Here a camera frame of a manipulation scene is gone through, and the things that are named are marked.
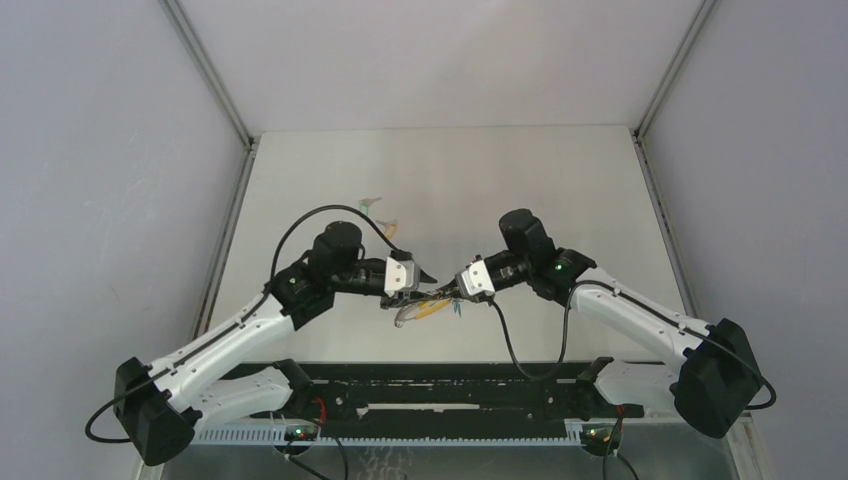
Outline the yellow tag key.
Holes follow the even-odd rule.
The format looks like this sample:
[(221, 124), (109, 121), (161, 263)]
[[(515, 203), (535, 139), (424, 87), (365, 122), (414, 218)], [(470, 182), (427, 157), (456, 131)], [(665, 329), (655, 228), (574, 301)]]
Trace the yellow tag key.
[(438, 302), (431, 302), (428, 304), (422, 304), (419, 306), (419, 311), (414, 315), (414, 319), (422, 319), (427, 316), (430, 316), (440, 310), (449, 307), (453, 304), (452, 300), (441, 300)]

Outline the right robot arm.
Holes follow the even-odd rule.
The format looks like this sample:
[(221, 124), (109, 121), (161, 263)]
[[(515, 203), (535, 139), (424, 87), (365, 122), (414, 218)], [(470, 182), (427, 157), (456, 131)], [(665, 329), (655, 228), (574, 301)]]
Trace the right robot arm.
[(588, 256), (556, 246), (526, 208), (504, 214), (498, 227), (505, 250), (477, 257), (440, 287), (441, 293), (493, 303), (497, 292), (525, 283), (566, 314), (592, 316), (658, 359), (655, 364), (605, 361), (578, 388), (579, 406), (587, 414), (639, 405), (675, 412), (699, 433), (722, 438), (744, 412), (775, 405), (776, 389), (737, 323), (724, 318), (711, 324), (648, 299)]

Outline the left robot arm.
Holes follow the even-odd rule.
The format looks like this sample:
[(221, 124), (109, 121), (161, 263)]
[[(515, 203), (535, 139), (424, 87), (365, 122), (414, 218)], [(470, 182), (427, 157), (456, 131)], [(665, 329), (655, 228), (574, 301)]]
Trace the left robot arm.
[(436, 281), (407, 251), (363, 258), (361, 248), (355, 224), (333, 222), (237, 314), (169, 355), (123, 362), (116, 370), (113, 412), (143, 462), (166, 463), (196, 434), (240, 417), (279, 409), (290, 417), (305, 414), (313, 392), (295, 379), (293, 368), (268, 367), (236, 380), (223, 376), (251, 352), (331, 309), (338, 293), (392, 299)]

